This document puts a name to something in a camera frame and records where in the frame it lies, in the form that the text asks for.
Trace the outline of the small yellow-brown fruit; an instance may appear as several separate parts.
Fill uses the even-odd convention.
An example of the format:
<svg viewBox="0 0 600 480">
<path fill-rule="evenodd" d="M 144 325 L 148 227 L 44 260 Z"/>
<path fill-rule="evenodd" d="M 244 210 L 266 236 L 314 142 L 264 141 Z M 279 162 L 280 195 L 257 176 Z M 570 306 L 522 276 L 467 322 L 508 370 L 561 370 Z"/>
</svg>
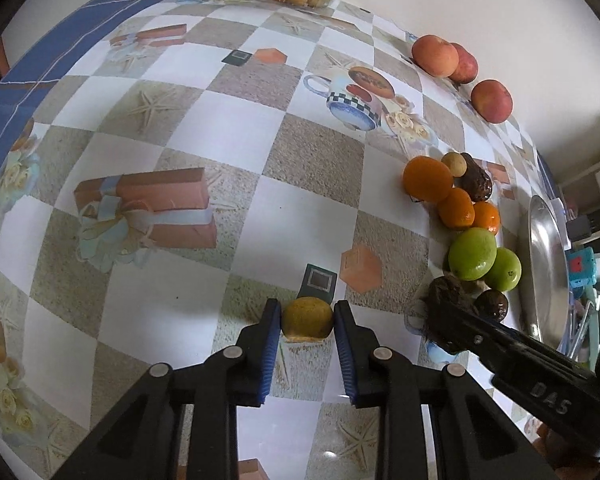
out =
<svg viewBox="0 0 600 480">
<path fill-rule="evenodd" d="M 318 298 L 297 298 L 283 310 L 282 330 L 288 339 L 325 339 L 332 331 L 332 307 Z"/>
</svg>

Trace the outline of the dark round passion fruit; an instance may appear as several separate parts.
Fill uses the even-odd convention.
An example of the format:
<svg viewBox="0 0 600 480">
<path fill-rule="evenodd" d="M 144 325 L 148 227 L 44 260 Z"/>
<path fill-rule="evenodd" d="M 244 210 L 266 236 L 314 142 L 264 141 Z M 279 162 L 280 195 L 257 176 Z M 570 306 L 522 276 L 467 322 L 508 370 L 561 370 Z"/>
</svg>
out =
<svg viewBox="0 0 600 480">
<path fill-rule="evenodd" d="M 508 300 L 506 296 L 495 289 L 482 292 L 474 301 L 474 307 L 480 318 L 494 322 L 502 322 L 508 313 Z"/>
</svg>

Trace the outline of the dark brown avocado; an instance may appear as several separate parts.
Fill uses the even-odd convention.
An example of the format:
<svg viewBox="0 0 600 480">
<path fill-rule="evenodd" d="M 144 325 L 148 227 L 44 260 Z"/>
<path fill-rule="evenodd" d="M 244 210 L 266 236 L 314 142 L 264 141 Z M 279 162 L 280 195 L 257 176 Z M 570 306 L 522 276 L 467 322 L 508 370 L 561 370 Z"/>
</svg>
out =
<svg viewBox="0 0 600 480">
<path fill-rule="evenodd" d="M 449 275 L 434 278 L 428 286 L 424 303 L 426 304 L 424 325 L 426 337 L 453 356 L 465 351 L 465 348 L 453 339 L 457 324 L 450 312 L 455 309 L 475 314 L 476 309 L 471 296 L 464 291 L 460 281 Z"/>
<path fill-rule="evenodd" d="M 468 153 L 463 152 L 466 171 L 460 177 L 460 187 L 467 192 L 474 203 L 486 202 L 492 195 L 492 180 Z"/>
</svg>

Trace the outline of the small green fruit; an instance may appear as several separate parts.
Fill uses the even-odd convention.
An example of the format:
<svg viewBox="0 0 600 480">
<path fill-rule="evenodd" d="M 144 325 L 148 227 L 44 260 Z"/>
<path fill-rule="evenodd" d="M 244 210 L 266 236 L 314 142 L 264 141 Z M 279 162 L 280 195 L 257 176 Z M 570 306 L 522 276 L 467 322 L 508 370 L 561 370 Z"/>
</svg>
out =
<svg viewBox="0 0 600 480">
<path fill-rule="evenodd" d="M 499 292 L 509 292 L 518 285 L 521 274 L 522 266 L 518 256 L 506 247 L 499 247 L 493 266 L 483 277 L 483 281 Z"/>
</svg>

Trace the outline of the large green mango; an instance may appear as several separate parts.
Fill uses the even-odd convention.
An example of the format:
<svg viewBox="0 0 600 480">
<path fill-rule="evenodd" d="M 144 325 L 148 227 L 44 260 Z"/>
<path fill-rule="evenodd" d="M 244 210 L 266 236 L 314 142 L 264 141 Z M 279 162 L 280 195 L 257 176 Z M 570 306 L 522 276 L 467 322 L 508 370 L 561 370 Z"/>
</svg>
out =
<svg viewBox="0 0 600 480">
<path fill-rule="evenodd" d="M 492 268 L 496 258 L 495 236 L 483 228 L 470 228 L 457 237 L 448 253 L 451 273 L 461 281 L 477 281 Z"/>
</svg>

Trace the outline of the silver metal bowl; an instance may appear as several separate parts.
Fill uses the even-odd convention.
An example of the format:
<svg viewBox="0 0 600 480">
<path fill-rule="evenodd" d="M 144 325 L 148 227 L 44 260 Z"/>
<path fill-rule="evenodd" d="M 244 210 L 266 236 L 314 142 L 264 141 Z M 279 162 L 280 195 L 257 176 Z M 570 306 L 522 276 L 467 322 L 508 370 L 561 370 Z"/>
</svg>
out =
<svg viewBox="0 0 600 480">
<path fill-rule="evenodd" d="M 521 330 L 558 349 L 569 318 L 567 261 L 552 208 L 539 195 L 530 198 L 520 220 L 517 255 L 522 269 L 517 286 Z"/>
</svg>

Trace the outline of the teal box red label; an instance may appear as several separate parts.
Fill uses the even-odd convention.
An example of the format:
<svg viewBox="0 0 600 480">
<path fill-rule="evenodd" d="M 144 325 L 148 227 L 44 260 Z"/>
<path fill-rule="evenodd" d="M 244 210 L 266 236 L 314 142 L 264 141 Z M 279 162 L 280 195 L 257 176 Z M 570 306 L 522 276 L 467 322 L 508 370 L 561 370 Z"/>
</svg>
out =
<svg viewBox="0 0 600 480">
<path fill-rule="evenodd" d="M 595 254 L 591 247 L 567 252 L 567 266 L 571 289 L 596 284 Z"/>
</svg>

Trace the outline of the right orange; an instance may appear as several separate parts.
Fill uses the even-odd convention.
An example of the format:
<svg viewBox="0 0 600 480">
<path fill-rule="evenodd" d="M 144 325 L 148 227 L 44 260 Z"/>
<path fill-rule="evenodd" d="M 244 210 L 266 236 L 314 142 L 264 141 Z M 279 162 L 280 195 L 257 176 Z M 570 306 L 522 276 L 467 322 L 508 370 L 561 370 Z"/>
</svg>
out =
<svg viewBox="0 0 600 480">
<path fill-rule="evenodd" d="M 493 235 L 498 234 L 501 225 L 498 207 L 490 202 L 474 203 L 475 218 L 472 226 L 489 231 Z"/>
</svg>

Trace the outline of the middle orange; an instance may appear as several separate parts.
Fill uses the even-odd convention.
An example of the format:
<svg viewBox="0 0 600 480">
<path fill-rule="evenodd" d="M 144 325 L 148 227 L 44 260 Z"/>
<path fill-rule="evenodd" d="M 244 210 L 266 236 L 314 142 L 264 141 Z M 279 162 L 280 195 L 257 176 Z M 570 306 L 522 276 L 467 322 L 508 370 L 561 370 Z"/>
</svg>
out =
<svg viewBox="0 0 600 480">
<path fill-rule="evenodd" d="M 465 190 L 456 186 L 437 203 L 437 213 L 441 222 L 455 231 L 469 229 L 475 221 L 474 203 Z"/>
</svg>

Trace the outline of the dark brown avocado on table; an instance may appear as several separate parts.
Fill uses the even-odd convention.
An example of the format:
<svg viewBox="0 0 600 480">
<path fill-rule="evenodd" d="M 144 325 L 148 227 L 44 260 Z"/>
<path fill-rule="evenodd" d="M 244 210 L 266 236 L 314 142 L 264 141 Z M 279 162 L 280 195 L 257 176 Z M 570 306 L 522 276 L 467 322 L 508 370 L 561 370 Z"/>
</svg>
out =
<svg viewBox="0 0 600 480">
<path fill-rule="evenodd" d="M 463 152 L 466 171 L 460 177 L 460 187 L 467 192 L 474 203 L 486 202 L 492 195 L 492 180 L 468 153 Z"/>
</svg>

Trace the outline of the large orange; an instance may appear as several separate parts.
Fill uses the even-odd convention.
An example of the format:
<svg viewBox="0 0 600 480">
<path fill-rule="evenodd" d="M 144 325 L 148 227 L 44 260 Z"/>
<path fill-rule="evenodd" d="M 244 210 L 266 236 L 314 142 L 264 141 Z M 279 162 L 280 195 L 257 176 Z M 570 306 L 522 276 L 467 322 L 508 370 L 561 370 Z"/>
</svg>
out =
<svg viewBox="0 0 600 480">
<path fill-rule="evenodd" d="M 428 156 L 412 158 L 403 170 L 405 193 L 421 202 L 441 202 L 451 192 L 453 182 L 449 168 L 440 160 Z"/>
</svg>

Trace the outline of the checkered printed tablecloth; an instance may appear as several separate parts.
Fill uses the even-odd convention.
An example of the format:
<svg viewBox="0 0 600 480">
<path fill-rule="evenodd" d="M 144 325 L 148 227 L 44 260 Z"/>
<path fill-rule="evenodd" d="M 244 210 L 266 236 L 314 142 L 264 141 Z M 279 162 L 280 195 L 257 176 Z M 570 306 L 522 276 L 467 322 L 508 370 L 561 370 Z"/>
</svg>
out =
<svg viewBox="0 0 600 480">
<path fill-rule="evenodd" d="M 517 244 L 538 152 L 514 120 L 407 58 L 413 37 L 334 0 L 321 14 L 250 0 L 93 0 L 0 84 L 0 452 L 47 479 L 151 364 L 231 344 L 314 264 L 368 246 L 382 285 L 335 295 L 383 344 L 428 363 L 404 306 L 440 273 L 450 233 L 402 190 L 413 154 L 466 152 L 492 171 Z M 83 181 L 200 167 L 211 249 L 127 237 L 102 264 L 73 198 Z"/>
</svg>

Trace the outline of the small tan round fruit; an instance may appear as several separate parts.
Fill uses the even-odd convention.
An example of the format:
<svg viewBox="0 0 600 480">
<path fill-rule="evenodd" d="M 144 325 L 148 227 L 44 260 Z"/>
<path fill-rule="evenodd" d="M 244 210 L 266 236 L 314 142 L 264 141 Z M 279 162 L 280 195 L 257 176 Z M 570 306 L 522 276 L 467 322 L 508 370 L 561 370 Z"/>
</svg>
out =
<svg viewBox="0 0 600 480">
<path fill-rule="evenodd" d="M 466 174 L 467 162 L 462 154 L 449 152 L 442 156 L 441 161 L 448 167 L 454 178 L 460 178 Z"/>
</svg>

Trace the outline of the red apple right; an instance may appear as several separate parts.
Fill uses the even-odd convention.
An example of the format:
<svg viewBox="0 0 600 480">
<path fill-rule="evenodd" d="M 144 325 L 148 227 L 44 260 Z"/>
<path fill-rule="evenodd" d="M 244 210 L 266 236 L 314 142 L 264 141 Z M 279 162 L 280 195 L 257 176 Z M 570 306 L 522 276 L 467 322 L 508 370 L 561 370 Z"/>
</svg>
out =
<svg viewBox="0 0 600 480">
<path fill-rule="evenodd" d="M 514 100 L 504 84 L 495 79 L 478 82 L 471 90 L 471 104 L 491 124 L 501 124 L 512 114 Z"/>
</svg>

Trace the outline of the red apple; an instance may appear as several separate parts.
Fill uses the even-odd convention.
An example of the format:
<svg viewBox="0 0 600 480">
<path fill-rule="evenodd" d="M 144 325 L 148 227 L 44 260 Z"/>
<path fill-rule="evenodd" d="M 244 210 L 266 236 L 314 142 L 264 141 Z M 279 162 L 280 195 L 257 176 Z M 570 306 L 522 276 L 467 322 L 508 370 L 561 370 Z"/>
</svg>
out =
<svg viewBox="0 0 600 480">
<path fill-rule="evenodd" d="M 514 100 L 504 84 L 495 79 L 478 82 L 471 90 L 471 104 L 491 124 L 501 124 L 512 114 Z"/>
<path fill-rule="evenodd" d="M 476 58 L 469 53 L 461 44 L 452 42 L 458 56 L 456 69 L 450 76 L 450 79 L 456 84 L 469 84 L 478 76 L 479 65 Z"/>
</svg>

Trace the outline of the red apple behind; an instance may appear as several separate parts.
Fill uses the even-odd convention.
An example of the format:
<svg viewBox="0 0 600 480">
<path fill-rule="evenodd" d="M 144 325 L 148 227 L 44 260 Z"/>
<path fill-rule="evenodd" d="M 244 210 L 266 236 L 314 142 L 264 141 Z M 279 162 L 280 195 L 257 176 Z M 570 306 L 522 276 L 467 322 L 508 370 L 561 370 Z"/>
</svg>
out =
<svg viewBox="0 0 600 480">
<path fill-rule="evenodd" d="M 476 58 L 469 53 L 461 44 L 452 42 L 458 56 L 456 69 L 450 76 L 450 79 L 456 84 L 469 84 L 478 76 L 479 65 Z"/>
</svg>

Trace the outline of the pale orange apple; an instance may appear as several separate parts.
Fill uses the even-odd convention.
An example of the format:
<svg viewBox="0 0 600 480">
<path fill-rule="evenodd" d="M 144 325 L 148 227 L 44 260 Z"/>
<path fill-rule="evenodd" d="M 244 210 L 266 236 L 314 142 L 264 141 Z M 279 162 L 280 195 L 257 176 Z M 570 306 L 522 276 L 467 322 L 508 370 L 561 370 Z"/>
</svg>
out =
<svg viewBox="0 0 600 480">
<path fill-rule="evenodd" d="M 449 42 L 436 35 L 418 38 L 412 47 L 415 63 L 429 75 L 449 77 L 458 66 L 458 53 Z"/>
</svg>

